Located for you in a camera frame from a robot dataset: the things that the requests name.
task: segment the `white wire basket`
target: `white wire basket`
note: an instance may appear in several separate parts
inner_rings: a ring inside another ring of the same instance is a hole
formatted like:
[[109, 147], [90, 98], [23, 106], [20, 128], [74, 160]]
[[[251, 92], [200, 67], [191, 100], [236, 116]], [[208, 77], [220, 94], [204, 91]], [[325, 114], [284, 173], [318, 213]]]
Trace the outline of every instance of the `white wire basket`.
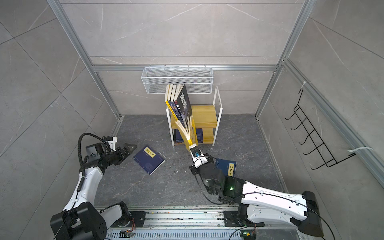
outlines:
[[148, 94], [164, 94], [167, 84], [185, 84], [188, 93], [212, 92], [214, 73], [210, 67], [145, 67], [141, 75]]

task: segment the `wall hook rack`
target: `wall hook rack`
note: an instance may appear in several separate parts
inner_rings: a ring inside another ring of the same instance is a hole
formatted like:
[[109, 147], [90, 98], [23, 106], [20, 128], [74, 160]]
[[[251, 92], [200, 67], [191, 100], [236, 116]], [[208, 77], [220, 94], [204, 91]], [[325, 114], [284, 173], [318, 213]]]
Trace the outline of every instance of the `wall hook rack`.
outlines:
[[[305, 138], [304, 142], [303, 142], [303, 143], [299, 142], [299, 144], [300, 144], [300, 145], [303, 145], [303, 144], [307, 141], [307, 139], [310, 138], [311, 141], [312, 141], [312, 143], [313, 143], [313, 145], [315, 146], [315, 148], [314, 148], [312, 151], [310, 151], [309, 153], [303, 153], [303, 154], [304, 154], [304, 155], [308, 155], [308, 154], [312, 153], [313, 151], [317, 150], [317, 152], [318, 152], [319, 155], [321, 156], [321, 159], [323, 160], [324, 163], [323, 163], [322, 165], [316, 167], [316, 168], [311, 168], [311, 169], [312, 169], [312, 170], [316, 170], [316, 169], [321, 168], [321, 167], [324, 166], [324, 165], [326, 165], [327, 167], [332, 167], [332, 166], [334, 166], [334, 165], [336, 165], [336, 164], [341, 163], [341, 162], [344, 161], [344, 160], [347, 160], [347, 159], [350, 158], [350, 157], [355, 156], [356, 154], [355, 154], [355, 153], [352, 153], [352, 154], [348, 155], [348, 157], [344, 158], [344, 159], [341, 160], [341, 161], [337, 161], [337, 160], [335, 159], [335, 157], [333, 156], [333, 154], [332, 154], [331, 151], [329, 150], [328, 146], [325, 144], [325, 142], [323, 141], [322, 137], [321, 137], [320, 134], [317, 132], [316, 128], [313, 126], [313, 124], [311, 123], [311, 121], [309, 120], [309, 118], [307, 117], [307, 115], [305, 114], [305, 112], [303, 111], [303, 109], [302, 109], [302, 108], [300, 107], [300, 105], [299, 105], [301, 96], [303, 95], [303, 89], [300, 89], [299, 94], [300, 94], [299, 101], [297, 102], [297, 105], [293, 108], [293, 114], [292, 114], [292, 116], [291, 116], [290, 118], [288, 118], [288, 119], [285, 118], [285, 120], [290, 120], [294, 115], [296, 115], [296, 117], [300, 120], [300, 124], [299, 124], [296, 128], [294, 128], [294, 129], [291, 128], [291, 130], [294, 131], [294, 130], [296, 130], [298, 127], [300, 127], [300, 126], [302, 125], [302, 126], [304, 127], [305, 131], [307, 132], [307, 137]], [[303, 113], [303, 115], [304, 115], [304, 117], [305, 117], [303, 120], [301, 120], [300, 117], [299, 117], [299, 115], [297, 114], [297, 111], [298, 111], [298, 110], [300, 110], [300, 111]], [[312, 126], [313, 130], [312, 130], [311, 132], [309, 132], [308, 129], [305, 127], [305, 125], [304, 125], [304, 121], [308, 121], [309, 124]], [[314, 142], [313, 138], [311, 137], [311, 134], [312, 134], [312, 133], [316, 133], [316, 134], [318, 135], [318, 137], [319, 137], [320, 140], [321, 140], [320, 145], [316, 146], [316, 143]], [[328, 151], [329, 154], [331, 155], [331, 160], [329, 160], [329, 161], [325, 161], [323, 155], [322, 155], [321, 152], [319, 151], [319, 147], [321, 147], [321, 146], [323, 146], [323, 145], [325, 146], [325, 148], [327, 149], [327, 151]]]

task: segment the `bookshelf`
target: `bookshelf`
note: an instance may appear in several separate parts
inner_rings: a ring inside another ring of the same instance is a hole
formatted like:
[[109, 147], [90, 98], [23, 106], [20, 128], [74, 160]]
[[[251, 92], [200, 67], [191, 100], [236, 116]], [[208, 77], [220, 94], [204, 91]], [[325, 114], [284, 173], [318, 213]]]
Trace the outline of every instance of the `bookshelf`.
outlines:
[[[218, 117], [216, 115], [216, 97], [218, 97], [218, 102], [220, 105], [220, 110]], [[221, 102], [220, 92], [218, 87], [215, 88], [214, 101], [212, 105], [191, 105], [192, 107], [192, 115], [195, 121], [196, 128], [203, 129], [203, 143], [202, 144], [212, 144], [215, 145], [218, 126], [220, 124], [221, 114], [223, 112], [223, 105]], [[175, 146], [173, 142], [173, 129], [177, 129], [176, 119], [169, 112], [169, 108], [166, 108], [168, 124], [169, 124], [169, 132], [170, 138], [172, 142], [172, 146]]]

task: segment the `black mounting plate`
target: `black mounting plate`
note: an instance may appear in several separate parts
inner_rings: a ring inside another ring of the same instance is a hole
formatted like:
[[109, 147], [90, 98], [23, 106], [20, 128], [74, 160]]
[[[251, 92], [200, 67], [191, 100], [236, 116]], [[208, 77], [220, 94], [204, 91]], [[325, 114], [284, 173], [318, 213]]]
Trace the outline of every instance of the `black mounting plate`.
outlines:
[[[130, 212], [132, 215], [132, 218], [135, 221], [135, 227], [144, 227], [144, 221], [145, 221], [145, 215], [146, 212], [139, 211], [139, 212]], [[132, 227], [133, 222], [131, 221], [126, 227], [130, 228]], [[117, 224], [112, 224], [111, 227], [119, 227]]]
[[226, 227], [238, 227], [239, 225], [235, 222], [237, 211], [224, 211], [224, 225]]

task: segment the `zip tie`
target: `zip tie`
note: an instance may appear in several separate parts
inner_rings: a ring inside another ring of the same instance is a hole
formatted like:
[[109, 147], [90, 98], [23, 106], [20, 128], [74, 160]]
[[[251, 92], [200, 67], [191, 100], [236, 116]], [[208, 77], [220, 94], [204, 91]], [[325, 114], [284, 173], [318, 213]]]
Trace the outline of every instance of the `zip tie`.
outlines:
[[348, 152], [354, 152], [354, 151], [357, 151], [357, 150], [360, 150], [360, 149], [370, 149], [370, 150], [373, 150], [373, 148], [371, 147], [358, 147], [358, 148], [355, 148], [355, 149], [352, 149], [352, 150], [347, 150]]
[[303, 87], [304, 87], [304, 84], [306, 84], [306, 83], [310, 83], [310, 82], [304, 81], [304, 82], [303, 82], [303, 85], [301, 86], [301, 88], [303, 88]]

